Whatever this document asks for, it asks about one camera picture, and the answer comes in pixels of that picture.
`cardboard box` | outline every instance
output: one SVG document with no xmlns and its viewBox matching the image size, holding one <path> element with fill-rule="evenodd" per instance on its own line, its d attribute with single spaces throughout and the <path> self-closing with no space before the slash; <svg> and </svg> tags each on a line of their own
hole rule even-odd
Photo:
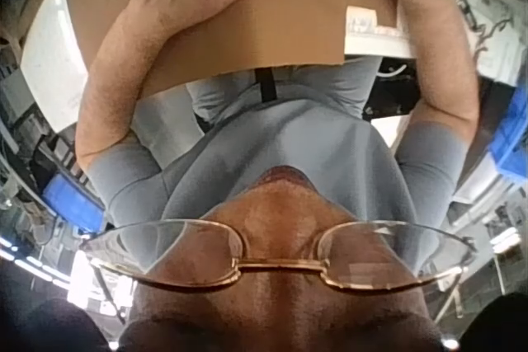
<svg viewBox="0 0 528 352">
<path fill-rule="evenodd" d="M 128 1 L 68 0 L 87 67 Z M 397 0 L 242 0 L 169 40 L 143 96 L 251 68 L 342 63 L 348 6 L 376 10 L 380 25 L 396 26 Z"/>
</svg>

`man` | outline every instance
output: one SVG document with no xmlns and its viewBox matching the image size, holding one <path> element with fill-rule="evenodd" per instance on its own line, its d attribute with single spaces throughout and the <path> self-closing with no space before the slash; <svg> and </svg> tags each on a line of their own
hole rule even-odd
<svg viewBox="0 0 528 352">
<path fill-rule="evenodd" d="M 160 169 L 130 132 L 142 81 L 169 37 L 236 1 L 131 0 L 105 38 L 82 101 L 77 155 L 116 226 L 213 220 L 267 259 L 305 258 L 322 232 L 350 221 L 439 227 L 479 119 L 455 0 L 401 0 L 422 100 L 395 158 L 361 120 L 380 63 L 366 58 L 282 70 L 278 100 L 266 104 L 242 74 L 212 79 L 219 91 L 191 84 L 195 112 L 214 128 Z M 440 349 L 420 289 L 360 297 L 273 272 L 245 274 L 215 293 L 142 287 L 136 302 L 125 350 Z"/>
</svg>

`blue bin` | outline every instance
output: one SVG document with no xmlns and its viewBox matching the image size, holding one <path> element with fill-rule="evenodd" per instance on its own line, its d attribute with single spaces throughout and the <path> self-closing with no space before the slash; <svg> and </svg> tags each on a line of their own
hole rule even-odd
<svg viewBox="0 0 528 352">
<path fill-rule="evenodd" d="M 515 182 L 526 182 L 528 134 L 526 84 L 517 88 L 511 99 L 506 117 L 499 125 L 497 132 L 489 145 L 489 151 L 497 164 L 497 170 L 505 177 Z"/>
<path fill-rule="evenodd" d="M 103 211 L 64 176 L 56 175 L 44 191 L 44 201 L 61 218 L 85 232 L 101 232 Z"/>
</svg>

